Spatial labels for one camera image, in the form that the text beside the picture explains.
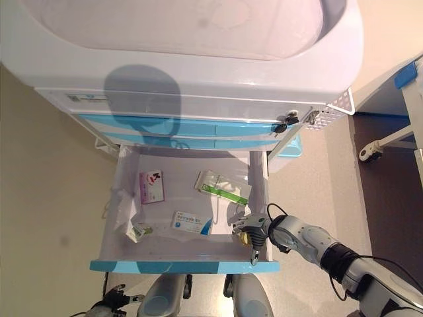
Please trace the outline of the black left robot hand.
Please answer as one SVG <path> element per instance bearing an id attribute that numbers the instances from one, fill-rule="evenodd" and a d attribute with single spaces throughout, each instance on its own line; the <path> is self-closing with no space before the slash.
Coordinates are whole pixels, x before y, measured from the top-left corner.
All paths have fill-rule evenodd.
<path id="1" fill-rule="evenodd" d="M 117 310 L 128 304 L 141 303 L 144 300 L 144 295 L 126 295 L 125 288 L 125 284 L 113 287 L 104 295 L 102 301 L 107 307 Z"/>

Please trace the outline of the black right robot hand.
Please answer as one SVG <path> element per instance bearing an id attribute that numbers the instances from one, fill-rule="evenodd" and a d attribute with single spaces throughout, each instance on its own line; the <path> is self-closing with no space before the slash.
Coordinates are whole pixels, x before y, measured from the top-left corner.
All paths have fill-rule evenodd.
<path id="1" fill-rule="evenodd" d="M 233 223 L 233 234 L 245 233 L 247 240 L 252 245 L 251 265 L 256 265 L 258 262 L 260 251 L 268 238 L 270 223 L 270 219 L 262 213 L 251 213 L 242 216 Z"/>

